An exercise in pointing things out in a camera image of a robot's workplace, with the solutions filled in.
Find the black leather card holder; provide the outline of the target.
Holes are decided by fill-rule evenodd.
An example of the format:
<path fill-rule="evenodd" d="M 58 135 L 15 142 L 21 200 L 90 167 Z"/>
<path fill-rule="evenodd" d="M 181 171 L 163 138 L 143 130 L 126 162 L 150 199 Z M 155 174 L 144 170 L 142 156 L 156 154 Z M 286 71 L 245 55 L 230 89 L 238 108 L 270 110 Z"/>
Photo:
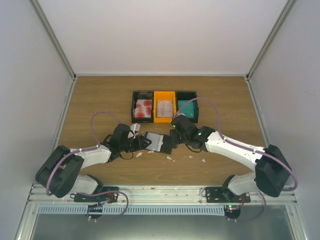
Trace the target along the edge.
<path fill-rule="evenodd" d="M 145 137 L 151 141 L 146 150 L 169 155 L 172 153 L 174 145 L 170 135 L 146 132 Z"/>

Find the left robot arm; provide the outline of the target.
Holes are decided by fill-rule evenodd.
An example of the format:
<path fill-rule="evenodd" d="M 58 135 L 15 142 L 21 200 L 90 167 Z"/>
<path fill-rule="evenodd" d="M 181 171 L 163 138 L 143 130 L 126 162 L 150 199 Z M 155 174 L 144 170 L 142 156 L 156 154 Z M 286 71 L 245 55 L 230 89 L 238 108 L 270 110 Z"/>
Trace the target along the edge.
<path fill-rule="evenodd" d="M 103 183 L 96 177 L 80 175 L 84 168 L 107 164 L 122 156 L 144 150 L 152 141 L 139 135 L 140 125 L 119 123 L 112 134 L 92 147 L 67 148 L 59 145 L 35 174 L 35 181 L 42 185 L 48 196 L 62 198 L 69 193 L 80 193 L 90 201 L 103 197 Z"/>

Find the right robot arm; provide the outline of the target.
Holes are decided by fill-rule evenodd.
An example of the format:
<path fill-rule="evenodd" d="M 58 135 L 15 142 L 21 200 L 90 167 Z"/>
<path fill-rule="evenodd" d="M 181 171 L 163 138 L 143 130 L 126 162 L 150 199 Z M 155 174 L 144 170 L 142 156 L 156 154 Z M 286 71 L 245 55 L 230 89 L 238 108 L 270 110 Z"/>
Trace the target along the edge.
<path fill-rule="evenodd" d="M 176 116 L 171 125 L 183 144 L 208 153 L 219 154 L 251 170 L 230 175 L 221 186 L 221 196 L 228 203 L 249 192 L 278 197 L 285 189 L 292 169 L 280 149 L 274 145 L 258 147 L 222 135 L 208 126 L 197 128 L 186 116 Z"/>

